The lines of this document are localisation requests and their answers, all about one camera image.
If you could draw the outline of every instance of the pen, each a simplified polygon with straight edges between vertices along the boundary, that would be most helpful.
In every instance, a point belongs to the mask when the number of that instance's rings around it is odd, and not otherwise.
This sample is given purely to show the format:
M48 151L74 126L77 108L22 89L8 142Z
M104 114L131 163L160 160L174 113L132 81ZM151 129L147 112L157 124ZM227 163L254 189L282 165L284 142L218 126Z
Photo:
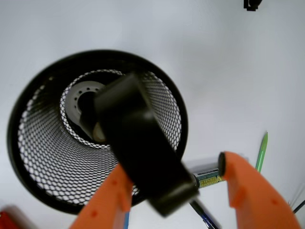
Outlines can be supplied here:
M259 149L257 162L256 162L256 167L255 168L259 173L262 170L264 156L265 156L265 152L266 152L266 148L267 148L267 143L268 143L268 132L266 132L264 137L263 137L262 144L261 144L261 147Z

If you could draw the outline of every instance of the black plastic piece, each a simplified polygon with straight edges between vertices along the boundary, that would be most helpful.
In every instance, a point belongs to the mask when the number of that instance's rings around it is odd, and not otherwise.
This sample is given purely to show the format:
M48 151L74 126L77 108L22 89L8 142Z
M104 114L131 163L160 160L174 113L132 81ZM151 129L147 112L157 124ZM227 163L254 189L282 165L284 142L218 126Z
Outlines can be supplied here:
M166 216L198 190L162 131L143 84L135 73L122 77L97 95L95 109L120 164Z
M247 11L256 11L262 0L244 0L244 9Z
M218 157L218 169L219 175L223 177L225 173L225 154L223 152L221 152Z

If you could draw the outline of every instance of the red object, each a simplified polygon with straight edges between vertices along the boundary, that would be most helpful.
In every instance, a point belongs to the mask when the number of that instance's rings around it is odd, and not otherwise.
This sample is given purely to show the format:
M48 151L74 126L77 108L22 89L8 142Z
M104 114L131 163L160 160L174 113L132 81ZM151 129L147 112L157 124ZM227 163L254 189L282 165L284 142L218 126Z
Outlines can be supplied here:
M241 156L225 152L224 178L239 229L301 229L281 195Z
M5 211L0 212L0 229L20 229Z

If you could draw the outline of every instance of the white table surface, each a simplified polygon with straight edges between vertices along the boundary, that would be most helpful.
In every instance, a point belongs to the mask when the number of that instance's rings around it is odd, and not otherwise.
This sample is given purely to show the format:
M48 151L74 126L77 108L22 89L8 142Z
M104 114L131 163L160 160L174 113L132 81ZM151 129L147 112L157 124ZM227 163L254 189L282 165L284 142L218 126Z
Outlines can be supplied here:
M6 131L16 99L36 73L93 49L135 53L173 79L189 116L187 164L231 150L255 166L267 130L262 175L291 201L305 181L304 10L301 0L263 0L257 12L244 10L242 0L1 1L0 209L31 229L64 229L75 219L21 185ZM224 229L237 228L226 182L202 189L200 199ZM304 209L297 217L305 227ZM204 227L188 205L167 219L146 202L131 212L130 229Z

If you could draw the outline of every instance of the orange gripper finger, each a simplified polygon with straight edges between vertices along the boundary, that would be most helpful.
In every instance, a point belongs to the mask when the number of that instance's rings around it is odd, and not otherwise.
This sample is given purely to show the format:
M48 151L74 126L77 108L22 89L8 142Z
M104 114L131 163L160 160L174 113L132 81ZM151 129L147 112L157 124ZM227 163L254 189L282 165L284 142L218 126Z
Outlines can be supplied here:
M228 183L230 206L236 209L239 229L300 229L281 195L241 156L219 156L220 175Z
M71 229L122 229L132 202L132 181L118 164L81 210Z

